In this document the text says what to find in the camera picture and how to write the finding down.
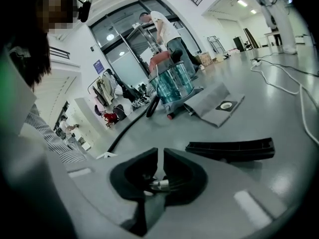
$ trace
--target blue sign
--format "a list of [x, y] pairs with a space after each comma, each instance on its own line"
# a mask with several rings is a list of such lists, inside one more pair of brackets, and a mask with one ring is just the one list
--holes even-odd
[[96, 70], [96, 72], [97, 72], [98, 74], [100, 74], [100, 73], [102, 73], [102, 72], [104, 71], [104, 67], [103, 67], [103, 65], [102, 65], [102, 63], [101, 63], [100, 60], [96, 61], [96, 62], [93, 64], [93, 66], [94, 66], [94, 68], [95, 68], [95, 70]]

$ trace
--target cardboard box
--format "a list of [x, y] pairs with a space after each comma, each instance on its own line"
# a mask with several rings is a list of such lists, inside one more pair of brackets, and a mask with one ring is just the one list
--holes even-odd
[[208, 52], [200, 53], [196, 56], [196, 59], [199, 60], [204, 67], [209, 66], [213, 63]]

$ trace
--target white t-shirt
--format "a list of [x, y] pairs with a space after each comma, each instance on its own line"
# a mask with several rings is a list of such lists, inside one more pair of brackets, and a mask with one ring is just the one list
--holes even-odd
[[72, 133], [71, 133], [71, 130], [68, 129], [69, 124], [63, 120], [60, 122], [59, 126], [62, 129], [62, 131], [65, 133], [65, 137], [67, 139], [70, 139], [72, 137]]
[[169, 41], [180, 37], [180, 34], [177, 31], [177, 29], [173, 26], [172, 23], [169, 22], [169, 20], [163, 14], [154, 10], [151, 12], [151, 17], [152, 21], [156, 26], [156, 29], [158, 29], [158, 20], [161, 19], [163, 21], [163, 27], [161, 29], [160, 36], [163, 39], [166, 46]]

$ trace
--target clothing rack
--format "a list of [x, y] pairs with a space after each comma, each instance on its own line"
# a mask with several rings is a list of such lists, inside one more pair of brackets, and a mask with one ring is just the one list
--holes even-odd
[[96, 78], [89, 86], [88, 86], [88, 92], [90, 94], [89, 88], [98, 80], [98, 79], [102, 79], [101, 76], [99, 76], [98, 78]]

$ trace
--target bag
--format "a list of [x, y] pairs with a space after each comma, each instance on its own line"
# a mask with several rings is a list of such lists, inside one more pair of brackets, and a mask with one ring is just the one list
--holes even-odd
[[113, 112], [119, 117], [121, 121], [126, 118], [123, 105], [114, 106]]
[[120, 85], [117, 85], [117, 86], [116, 86], [116, 88], [114, 89], [114, 94], [120, 95], [120, 96], [123, 95], [123, 90], [122, 90], [122, 88], [121, 88]]
[[97, 105], [94, 106], [94, 111], [95, 111], [97, 116], [102, 116], [102, 114], [100, 113]]
[[104, 120], [108, 121], [109, 123], [116, 123], [119, 121], [116, 114], [104, 114]]

